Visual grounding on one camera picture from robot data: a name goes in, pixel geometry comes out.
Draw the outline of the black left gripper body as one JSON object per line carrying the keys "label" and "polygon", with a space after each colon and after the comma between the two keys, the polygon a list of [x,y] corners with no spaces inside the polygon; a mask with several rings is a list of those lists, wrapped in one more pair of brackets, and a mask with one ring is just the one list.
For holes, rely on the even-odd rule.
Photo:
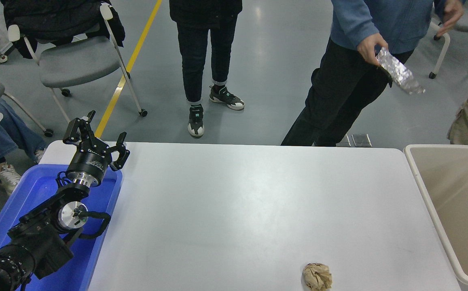
{"label": "black left gripper body", "polygon": [[105,176],[111,155],[106,154],[106,145],[78,145],[76,153],[72,158],[68,169],[67,177],[71,180],[90,176],[93,179],[88,181],[102,181]]}

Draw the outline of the person's right hand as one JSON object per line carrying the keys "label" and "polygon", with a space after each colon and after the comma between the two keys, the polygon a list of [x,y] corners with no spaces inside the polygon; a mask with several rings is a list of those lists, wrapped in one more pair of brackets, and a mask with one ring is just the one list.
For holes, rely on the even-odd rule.
{"label": "person's right hand", "polygon": [[385,39],[382,37],[380,33],[375,33],[366,37],[357,45],[356,49],[358,53],[360,53],[361,57],[363,57],[365,62],[374,66],[380,66],[378,59],[376,58],[376,52],[375,52],[375,49],[377,46],[380,49],[382,47],[384,48],[389,47],[387,41],[385,41]]}

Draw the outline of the person's left hand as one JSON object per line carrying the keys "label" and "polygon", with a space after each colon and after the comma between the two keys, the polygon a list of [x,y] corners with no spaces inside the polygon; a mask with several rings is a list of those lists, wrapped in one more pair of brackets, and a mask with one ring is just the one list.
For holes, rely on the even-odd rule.
{"label": "person's left hand", "polygon": [[439,38],[452,30],[463,14],[464,8],[461,0],[445,0],[443,23],[437,31],[436,37]]}

